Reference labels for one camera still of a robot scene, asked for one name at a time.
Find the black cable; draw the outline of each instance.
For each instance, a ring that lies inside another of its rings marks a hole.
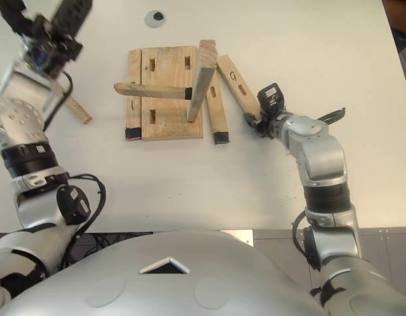
[[[93,215],[72,236],[67,248],[65,249],[65,253],[61,260],[61,264],[59,265],[59,270],[63,270],[64,268],[67,268],[70,265],[70,263],[74,263],[74,262],[71,262],[72,261],[71,250],[73,249],[77,240],[86,232],[86,230],[90,227],[90,225],[92,225],[93,222],[96,220],[96,218],[99,216],[99,214],[101,213],[101,211],[105,205],[105,202],[106,202],[105,185],[99,180],[99,178],[97,176],[94,176],[93,174],[78,174],[76,176],[70,176],[69,178],[70,179],[91,180],[91,181],[96,182],[96,184],[99,187],[98,193],[100,194],[100,200],[99,200],[98,206],[96,207],[96,210],[93,213]]]
[[[60,98],[56,106],[53,108],[52,112],[50,112],[49,116],[45,120],[45,124],[43,126],[43,131],[46,131],[49,125],[51,124],[53,117],[57,114],[58,110],[63,106],[64,102],[68,99],[68,97],[71,95],[73,92],[73,79],[71,76],[63,71],[63,74],[67,77],[67,80],[69,81],[69,88],[66,90],[66,92],[63,94],[63,96]]]
[[[345,108],[343,107],[340,110],[336,110],[334,112],[328,113],[322,117],[319,117],[318,120],[322,120],[327,125],[333,124],[339,120],[341,120],[345,116]]]
[[[292,234],[293,234],[293,243],[294,243],[294,246],[296,247],[296,249],[297,249],[299,252],[301,252],[301,253],[303,254],[303,256],[305,256],[305,257],[307,258],[305,251],[303,250],[303,248],[301,247],[300,243],[298,243],[298,240],[297,240],[297,229],[298,229],[298,226],[300,225],[301,221],[302,221],[303,218],[305,218],[305,217],[306,217],[305,211],[302,211],[302,212],[297,216],[297,218],[296,218],[295,221],[293,222]]]

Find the black tip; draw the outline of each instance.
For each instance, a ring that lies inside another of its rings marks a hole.
[[[228,132],[214,132],[215,144],[228,144],[229,143],[229,133]]]
[[[185,100],[191,100],[192,97],[192,87],[185,88],[184,90],[184,99]]]
[[[125,129],[125,139],[134,140],[142,137],[142,129],[140,127],[126,128]]]

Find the wooden block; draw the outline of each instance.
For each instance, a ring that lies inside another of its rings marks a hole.
[[[146,84],[114,84],[115,91],[136,97],[161,97],[163,99],[190,100],[192,88],[149,86]]]
[[[257,98],[250,91],[228,55],[217,58],[217,69],[243,112],[253,114],[257,121],[262,120]]]
[[[206,100],[208,102],[210,125],[212,126],[215,144],[229,143],[227,119],[223,110],[221,88],[217,73],[214,74],[210,82]]]
[[[145,48],[142,50],[142,84],[190,87],[195,46]],[[202,114],[187,122],[185,100],[142,98],[143,140],[202,138]]]
[[[210,81],[216,71],[216,42],[212,39],[202,39],[198,44],[196,63],[192,78],[192,98],[187,102],[187,121],[194,122],[200,112],[204,96]]]
[[[56,94],[62,97],[64,94],[64,89],[59,84],[57,86]],[[83,124],[87,124],[92,120],[92,117],[83,107],[78,104],[75,98],[71,95],[67,98],[65,105],[71,110],[71,112],[78,118]]]
[[[127,54],[127,81],[133,84],[142,82],[142,50],[133,49]],[[125,139],[139,140],[142,137],[142,98],[127,97]]]

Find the wood piece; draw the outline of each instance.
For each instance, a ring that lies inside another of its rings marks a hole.
[[[217,69],[243,112],[253,114],[260,121],[260,104],[228,55],[217,58]]]
[[[214,74],[210,82],[206,100],[208,102],[210,125],[212,127],[215,144],[229,143],[227,119],[223,109],[221,88],[219,86],[217,73]]]
[[[216,42],[202,39],[198,44],[197,57],[192,77],[192,98],[187,102],[187,121],[194,122],[200,112],[204,96],[216,71]]]
[[[57,86],[56,94],[62,97],[64,94],[64,89],[59,84]],[[78,118],[83,124],[87,124],[92,120],[92,117],[83,107],[78,104],[75,98],[71,95],[67,98],[65,105],[71,110],[71,112]]]
[[[190,87],[195,46],[145,48],[142,50],[142,84]],[[143,140],[202,138],[202,115],[187,122],[185,100],[142,98]]]
[[[127,54],[127,81],[142,82],[142,50],[133,49]],[[142,98],[128,96],[126,101],[125,139],[139,140],[142,137]]]
[[[137,97],[161,97],[163,99],[191,99],[191,87],[150,86],[147,84],[114,84],[115,91],[122,95]]]

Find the gray floor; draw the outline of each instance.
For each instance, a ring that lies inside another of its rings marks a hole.
[[[254,247],[263,252],[295,282],[310,290],[319,287],[319,275],[295,249],[291,231],[255,230]],[[406,228],[361,230],[363,257],[406,295]]]

